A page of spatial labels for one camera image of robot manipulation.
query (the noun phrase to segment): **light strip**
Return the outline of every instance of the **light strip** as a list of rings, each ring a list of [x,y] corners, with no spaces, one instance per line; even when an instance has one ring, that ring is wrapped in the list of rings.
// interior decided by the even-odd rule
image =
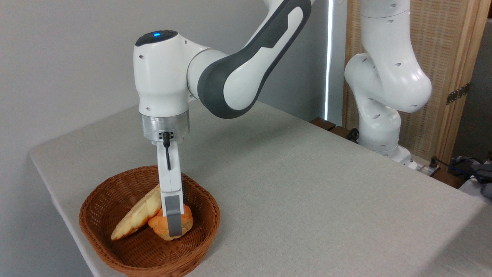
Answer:
[[[328,120],[328,87],[330,84],[330,67],[332,60],[333,44],[333,1],[328,0],[328,28],[327,28],[327,50],[326,50],[326,87],[325,87],[325,120]]]

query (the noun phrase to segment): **brown basket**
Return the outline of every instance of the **brown basket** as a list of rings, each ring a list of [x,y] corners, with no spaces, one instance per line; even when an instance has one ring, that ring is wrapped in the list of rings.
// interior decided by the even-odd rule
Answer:
[[[145,225],[119,241],[111,233],[128,211],[158,183],[157,166],[140,167],[113,176],[87,197],[79,224],[99,257],[130,277],[177,277],[195,269],[217,234],[220,211],[212,195],[182,173],[184,202],[191,208],[193,227],[165,241]]]

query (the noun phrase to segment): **woven screen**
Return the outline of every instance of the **woven screen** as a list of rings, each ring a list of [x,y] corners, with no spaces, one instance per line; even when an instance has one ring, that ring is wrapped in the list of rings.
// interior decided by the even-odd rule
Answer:
[[[467,36],[463,34],[463,25],[469,20],[467,17],[471,13],[471,1],[473,0],[411,1],[412,46],[422,70],[432,82],[432,96],[421,110],[412,114],[400,112],[400,144],[414,155],[425,159],[430,159],[436,152],[438,137],[442,132],[440,128],[447,96],[459,88],[460,82],[458,85],[454,84],[452,75],[456,74],[456,60],[462,56],[459,52],[466,52],[466,49],[460,49],[459,44],[463,36]],[[349,0],[346,62],[355,54],[364,53],[361,44],[359,9],[359,0]],[[359,123],[357,106],[347,84],[345,84],[344,95],[344,126],[348,129],[357,128]]]

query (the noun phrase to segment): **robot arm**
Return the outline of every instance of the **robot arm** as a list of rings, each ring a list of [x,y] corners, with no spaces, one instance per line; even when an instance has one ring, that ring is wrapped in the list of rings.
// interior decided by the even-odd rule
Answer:
[[[408,150],[398,146],[401,119],[431,96],[431,82],[410,42],[409,0],[361,0],[362,45],[368,53],[347,63],[345,79],[359,111],[359,144],[405,165]]]
[[[241,51],[227,56],[209,49],[191,60],[189,89],[215,116],[235,118],[254,105],[311,11],[309,0],[270,0],[266,4],[267,18]]]
[[[177,141],[189,132],[188,100],[235,118],[255,103],[270,72],[308,20],[314,0],[264,0],[268,15],[246,46],[226,55],[175,31],[135,43],[133,62],[144,136],[157,145],[163,214],[170,236],[181,232],[183,191]]]

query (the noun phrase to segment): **bread roll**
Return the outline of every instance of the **bread roll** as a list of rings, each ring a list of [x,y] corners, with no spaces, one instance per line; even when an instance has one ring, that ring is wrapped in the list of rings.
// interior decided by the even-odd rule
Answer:
[[[191,215],[191,209],[184,205],[184,214],[181,215],[181,225],[183,226],[183,235],[188,232],[193,226],[193,216]],[[167,226],[167,217],[162,216],[162,209],[159,210],[156,216],[149,220],[149,226],[166,241],[172,241],[181,236],[170,237],[169,227]]]
[[[111,234],[111,239],[119,240],[135,233],[147,223],[149,218],[155,216],[161,207],[160,186],[157,185],[140,199],[118,225],[116,225],[115,230]]]

